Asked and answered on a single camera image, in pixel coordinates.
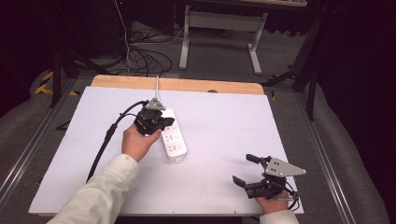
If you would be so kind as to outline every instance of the black cable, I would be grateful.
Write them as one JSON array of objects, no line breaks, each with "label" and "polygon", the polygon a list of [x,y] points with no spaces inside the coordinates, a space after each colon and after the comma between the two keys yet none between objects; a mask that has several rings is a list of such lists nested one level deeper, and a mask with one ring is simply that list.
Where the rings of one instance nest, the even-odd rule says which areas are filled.
[{"label": "black cable", "polygon": [[67,122],[59,125],[55,130],[56,131],[66,131],[67,127],[65,128],[64,126],[68,125],[70,123],[71,120],[68,120]]},{"label": "black cable", "polygon": [[[297,192],[294,191],[294,188],[291,186],[291,184],[289,184],[289,182],[286,182],[286,184],[290,187],[290,189],[288,189],[288,188],[285,187],[284,190],[287,191],[287,192],[289,193],[289,195],[290,195],[291,197],[293,197],[293,199],[294,199],[294,195],[295,195]],[[288,209],[293,208],[294,205],[295,205],[296,203],[298,203],[298,201],[299,201],[299,198],[294,199],[294,200],[293,200],[293,203],[288,207]]]},{"label": "black cable", "polygon": [[87,178],[87,182],[91,179],[91,177],[93,176],[93,174],[95,173],[96,170],[96,166],[100,160],[100,158],[102,157],[103,152],[105,151],[105,148],[107,147],[108,142],[110,142],[111,137],[113,136],[114,132],[117,129],[118,124],[120,123],[120,121],[125,118],[126,116],[128,116],[128,112],[130,110],[132,110],[135,106],[137,105],[146,105],[149,101],[140,101],[137,102],[134,105],[131,105],[128,109],[126,109],[122,114],[120,114],[119,118],[117,119],[117,121],[115,123],[113,123],[110,128],[107,130],[106,132],[106,137],[105,137],[105,141],[103,142],[102,146],[99,149],[98,154],[96,155],[95,160],[93,161],[90,173],[88,174],[88,178]]},{"label": "black cable", "polygon": [[135,31],[132,34],[132,40],[135,43],[141,43],[147,40],[150,40],[152,37],[158,36],[158,35],[163,35],[163,33],[156,31],[156,33],[154,33],[153,35],[151,34],[151,32],[153,32],[153,30],[150,29],[140,29]]},{"label": "black cable", "polygon": [[[131,67],[129,70],[134,73],[134,76],[139,76],[139,75],[145,75],[146,77],[149,74],[161,74],[164,72],[167,72],[172,69],[173,63],[172,60],[167,57],[166,55],[153,51],[153,50],[146,50],[146,49],[141,49],[137,46],[130,46],[130,58],[132,62],[134,62],[134,66]],[[160,63],[159,60],[155,59],[151,54],[159,54],[160,56],[163,56],[166,61],[169,62],[169,66],[164,68],[163,64]],[[126,69],[115,69],[118,71],[126,71]]]}]

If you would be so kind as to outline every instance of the white cable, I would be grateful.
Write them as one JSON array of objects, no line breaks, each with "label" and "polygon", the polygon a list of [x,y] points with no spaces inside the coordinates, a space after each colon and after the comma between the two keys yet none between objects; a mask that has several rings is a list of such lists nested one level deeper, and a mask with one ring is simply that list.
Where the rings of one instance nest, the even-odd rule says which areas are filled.
[{"label": "white cable", "polygon": [[129,46],[128,46],[128,41],[127,41],[127,37],[126,37],[126,33],[127,33],[126,32],[126,27],[125,27],[125,24],[123,23],[123,19],[122,19],[122,16],[121,16],[119,5],[117,4],[117,0],[114,0],[114,4],[116,4],[117,11],[119,12],[119,15],[120,15],[120,20],[121,20],[121,23],[122,23],[122,27],[124,28],[124,40],[125,40],[125,46],[126,46],[126,62],[127,62],[128,75],[129,75],[129,70],[131,69],[132,65],[131,65],[131,62],[129,62]]}]

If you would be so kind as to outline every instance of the hand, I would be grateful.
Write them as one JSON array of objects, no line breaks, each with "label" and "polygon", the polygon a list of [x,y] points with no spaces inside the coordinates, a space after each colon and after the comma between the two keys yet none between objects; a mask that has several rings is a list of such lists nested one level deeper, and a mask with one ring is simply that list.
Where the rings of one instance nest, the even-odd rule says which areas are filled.
[{"label": "hand", "polygon": [[[287,198],[287,197],[289,197],[289,194],[287,191],[283,190],[283,192],[278,196]],[[272,199],[268,199],[268,200],[265,198],[255,198],[255,200],[259,204],[259,206],[262,208],[262,212],[264,214],[270,214],[270,213],[279,212],[279,211],[288,209],[289,201],[278,200],[276,198],[272,198]]]},{"label": "hand", "polygon": [[149,152],[151,145],[160,138],[161,129],[150,136],[143,136],[133,124],[123,132],[121,152],[140,161]]}]

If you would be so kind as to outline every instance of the wire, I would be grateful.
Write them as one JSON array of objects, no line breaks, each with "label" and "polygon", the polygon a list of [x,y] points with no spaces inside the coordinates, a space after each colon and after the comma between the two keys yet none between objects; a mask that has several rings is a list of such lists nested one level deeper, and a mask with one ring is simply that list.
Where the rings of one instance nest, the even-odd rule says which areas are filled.
[{"label": "wire", "polygon": [[156,31],[153,35],[151,34],[151,32],[153,32],[153,30],[140,29],[140,30],[135,31],[131,38],[134,42],[143,42],[143,41],[151,39],[152,37],[163,35],[159,31]]},{"label": "wire", "polygon": [[[289,182],[286,182],[286,184],[289,186],[290,189],[285,188],[285,190],[293,197],[293,194],[297,193],[296,191],[294,191],[294,188],[291,186],[291,184],[289,184]],[[288,209],[291,209],[294,207],[294,205],[297,203],[297,207],[295,209],[293,209],[292,211],[297,210],[300,207],[300,202],[299,202],[299,198],[294,199],[293,203],[288,207]]]},{"label": "wire", "polygon": [[[159,74],[160,77],[162,73],[172,69],[172,60],[166,55],[153,50],[141,49],[138,46],[134,45],[130,45],[130,48],[130,61],[133,62],[133,66],[130,68],[130,72],[132,74],[130,73],[129,75],[145,75],[146,77],[148,77],[149,74]],[[156,59],[154,57],[155,54],[164,58],[169,65],[164,67],[163,63],[160,62],[160,59]]]},{"label": "wire", "polygon": [[110,128],[107,130],[106,132],[106,137],[105,137],[105,141],[103,142],[102,146],[99,149],[98,154],[96,155],[95,160],[93,161],[90,173],[88,174],[88,178],[87,178],[87,182],[91,179],[91,177],[93,176],[93,174],[95,173],[96,170],[96,166],[98,165],[98,162],[100,160],[100,158],[102,157],[103,152],[105,151],[105,148],[107,147],[107,144],[110,142],[111,137],[113,136],[114,132],[117,129],[118,124],[120,123],[120,121],[125,118],[128,115],[132,115],[132,114],[128,114],[128,112],[130,110],[132,110],[135,106],[137,105],[146,105],[148,103],[148,101],[140,101],[137,102],[134,105],[131,105],[130,107],[128,107],[128,109],[126,109],[122,114],[120,114],[119,118],[117,119],[117,121],[115,123],[113,123]]},{"label": "wire", "polygon": [[[170,43],[172,43],[172,42],[174,42],[176,39],[183,39],[183,38],[181,38],[181,37],[179,37],[180,36],[180,34],[181,34],[181,32],[184,30],[184,26],[180,29],[180,31],[178,32],[178,34],[174,37],[174,39],[173,40],[171,40],[171,41],[169,41],[169,42],[166,42],[166,43],[163,43],[163,42],[150,42],[150,43],[134,43],[134,45],[153,45],[153,44],[163,44],[163,45],[167,45],[167,44],[170,44]],[[150,38],[149,40],[152,40],[152,39],[156,39],[156,38],[164,38],[164,37],[169,37],[169,36],[158,36],[158,37],[152,37],[152,38]]]},{"label": "wire", "polygon": [[131,62],[129,62],[129,46],[128,46],[128,40],[127,40],[127,36],[126,36],[127,31],[126,31],[126,27],[125,27],[125,24],[124,24],[122,16],[121,16],[121,12],[120,12],[119,4],[117,3],[117,0],[114,0],[114,4],[116,5],[117,11],[119,12],[120,21],[121,21],[122,27],[124,28],[124,41],[125,41],[125,46],[126,46],[126,50],[127,50],[126,62],[127,62],[127,66],[128,66],[128,75],[129,75],[129,70],[131,69],[132,65],[131,65]]}]

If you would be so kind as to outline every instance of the power strip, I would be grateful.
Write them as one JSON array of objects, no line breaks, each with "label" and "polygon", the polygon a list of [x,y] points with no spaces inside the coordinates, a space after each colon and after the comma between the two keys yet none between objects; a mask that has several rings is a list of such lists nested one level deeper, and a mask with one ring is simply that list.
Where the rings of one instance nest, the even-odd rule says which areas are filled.
[{"label": "power strip", "polygon": [[187,156],[187,147],[181,135],[175,113],[172,109],[166,109],[163,111],[163,117],[175,119],[172,126],[166,127],[162,131],[166,154],[170,161],[181,162]]}]

